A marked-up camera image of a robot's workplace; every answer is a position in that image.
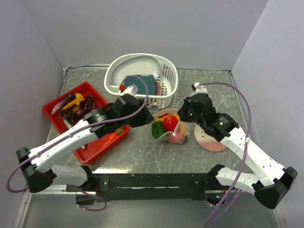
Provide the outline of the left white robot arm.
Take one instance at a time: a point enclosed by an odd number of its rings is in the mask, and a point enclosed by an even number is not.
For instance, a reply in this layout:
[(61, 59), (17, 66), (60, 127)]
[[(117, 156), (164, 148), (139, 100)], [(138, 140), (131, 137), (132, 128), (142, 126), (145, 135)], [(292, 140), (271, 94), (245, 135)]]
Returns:
[(122, 126), (132, 128), (151, 123), (154, 118), (146, 107), (147, 99), (137, 99), (124, 94), (101, 108), (93, 109), (71, 129), (44, 145), (33, 149), (22, 147), (17, 150), (21, 169), (31, 193), (45, 190), (62, 176), (68, 185), (91, 190), (94, 178), (86, 167), (71, 171), (56, 172), (55, 164), (66, 154), (73, 153), (83, 145), (94, 142), (115, 132)]

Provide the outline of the red round fruit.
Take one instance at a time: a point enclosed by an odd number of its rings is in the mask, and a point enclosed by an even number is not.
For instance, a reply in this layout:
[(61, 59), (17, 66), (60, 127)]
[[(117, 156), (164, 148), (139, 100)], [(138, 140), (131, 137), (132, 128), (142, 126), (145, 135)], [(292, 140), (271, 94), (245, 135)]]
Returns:
[(184, 135), (176, 135), (176, 137), (173, 134), (168, 135), (168, 141), (174, 144), (182, 144), (185, 140)]

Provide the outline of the green bell pepper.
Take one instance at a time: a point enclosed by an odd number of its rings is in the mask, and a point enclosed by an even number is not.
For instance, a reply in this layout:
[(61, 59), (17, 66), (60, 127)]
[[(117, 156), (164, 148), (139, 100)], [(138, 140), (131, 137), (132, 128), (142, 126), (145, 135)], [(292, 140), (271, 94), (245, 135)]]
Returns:
[(167, 131), (163, 127), (162, 121), (154, 121), (152, 123), (152, 136), (154, 139), (159, 139)]

